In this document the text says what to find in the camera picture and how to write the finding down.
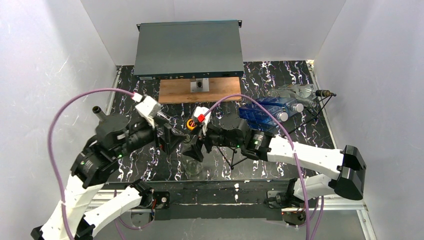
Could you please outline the blue square bottle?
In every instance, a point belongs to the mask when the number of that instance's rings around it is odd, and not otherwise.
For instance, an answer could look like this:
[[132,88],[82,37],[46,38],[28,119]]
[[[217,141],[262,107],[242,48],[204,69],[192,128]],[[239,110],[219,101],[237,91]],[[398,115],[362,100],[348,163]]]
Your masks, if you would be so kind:
[[[281,106],[263,105],[279,123],[288,120],[289,115]],[[254,103],[246,104],[238,108],[239,117],[247,120],[249,126],[255,129],[270,130],[278,124],[272,118]]]
[[261,97],[255,101],[263,106],[282,107],[289,117],[304,110],[304,105],[292,97]]

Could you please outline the dark green wine bottle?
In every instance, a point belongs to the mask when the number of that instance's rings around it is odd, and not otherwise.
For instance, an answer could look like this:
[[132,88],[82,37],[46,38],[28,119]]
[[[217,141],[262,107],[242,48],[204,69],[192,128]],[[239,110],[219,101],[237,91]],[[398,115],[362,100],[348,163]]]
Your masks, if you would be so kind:
[[96,117],[99,119],[99,122],[104,122],[108,119],[108,115],[104,113],[104,111],[99,106],[94,106],[92,108],[92,112],[96,115]]

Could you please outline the blue square bottle front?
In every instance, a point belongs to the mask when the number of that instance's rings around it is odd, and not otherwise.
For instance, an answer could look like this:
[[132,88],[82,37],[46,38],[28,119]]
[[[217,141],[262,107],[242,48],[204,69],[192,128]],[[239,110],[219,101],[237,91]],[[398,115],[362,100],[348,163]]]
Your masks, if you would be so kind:
[[289,117],[304,110],[304,105],[292,97],[261,97],[255,101],[263,106],[282,107]]

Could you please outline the clear round glass bottle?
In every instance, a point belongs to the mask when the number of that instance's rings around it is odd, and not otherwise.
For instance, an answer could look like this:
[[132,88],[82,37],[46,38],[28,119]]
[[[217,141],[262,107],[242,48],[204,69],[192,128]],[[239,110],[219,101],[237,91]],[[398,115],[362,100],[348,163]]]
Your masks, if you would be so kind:
[[313,84],[290,84],[272,88],[266,94],[267,97],[294,98],[306,108],[317,106],[317,89]]

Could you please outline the clear square bottle black cap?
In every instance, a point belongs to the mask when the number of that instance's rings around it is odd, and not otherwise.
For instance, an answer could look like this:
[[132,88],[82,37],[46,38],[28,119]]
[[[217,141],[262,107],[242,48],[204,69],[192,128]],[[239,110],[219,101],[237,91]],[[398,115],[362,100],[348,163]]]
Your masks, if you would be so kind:
[[317,89],[313,84],[296,84],[292,86],[293,91],[301,98],[314,100],[317,97],[330,97],[333,93],[329,90]]

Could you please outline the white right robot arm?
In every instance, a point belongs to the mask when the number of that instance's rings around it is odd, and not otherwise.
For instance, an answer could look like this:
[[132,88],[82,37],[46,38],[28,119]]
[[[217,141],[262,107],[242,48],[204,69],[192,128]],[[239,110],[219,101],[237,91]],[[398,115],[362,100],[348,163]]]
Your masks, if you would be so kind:
[[188,120],[187,126],[192,138],[182,154],[198,162],[204,160],[202,148],[210,153],[212,147],[227,147],[239,149],[251,160],[300,165],[318,172],[316,176],[297,178],[290,183],[285,195],[287,200],[307,201],[333,194],[354,201],[364,197],[367,166],[355,146],[327,149],[291,143],[270,132],[251,129],[245,119],[236,116],[225,116],[216,126],[201,114]]

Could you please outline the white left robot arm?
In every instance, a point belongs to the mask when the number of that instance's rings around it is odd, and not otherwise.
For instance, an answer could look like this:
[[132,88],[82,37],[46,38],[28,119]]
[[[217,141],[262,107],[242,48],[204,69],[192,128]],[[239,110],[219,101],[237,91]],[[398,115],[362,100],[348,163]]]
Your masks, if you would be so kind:
[[99,123],[77,155],[70,169],[61,200],[48,221],[31,231],[35,240],[91,240],[99,231],[136,208],[154,209],[160,196],[143,180],[126,186],[123,192],[101,206],[88,210],[94,196],[119,169],[119,159],[154,143],[171,154],[186,139],[183,131],[171,127],[160,117],[150,126],[143,117],[129,120],[126,116],[98,113]]

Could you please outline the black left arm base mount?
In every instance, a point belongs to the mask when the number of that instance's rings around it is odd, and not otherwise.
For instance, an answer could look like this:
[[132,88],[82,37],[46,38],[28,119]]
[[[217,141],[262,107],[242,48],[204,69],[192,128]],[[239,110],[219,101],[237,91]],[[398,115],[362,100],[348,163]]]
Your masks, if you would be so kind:
[[168,191],[154,191],[147,194],[144,206],[154,210],[168,209],[170,200],[171,194]]

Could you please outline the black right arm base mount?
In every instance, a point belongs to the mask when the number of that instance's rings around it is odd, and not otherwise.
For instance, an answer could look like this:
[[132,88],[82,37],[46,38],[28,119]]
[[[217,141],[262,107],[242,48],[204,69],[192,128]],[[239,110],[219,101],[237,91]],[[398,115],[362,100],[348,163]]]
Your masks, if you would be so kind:
[[290,193],[268,191],[264,204],[270,209],[280,209],[283,221],[289,226],[300,226],[306,223],[304,201]]

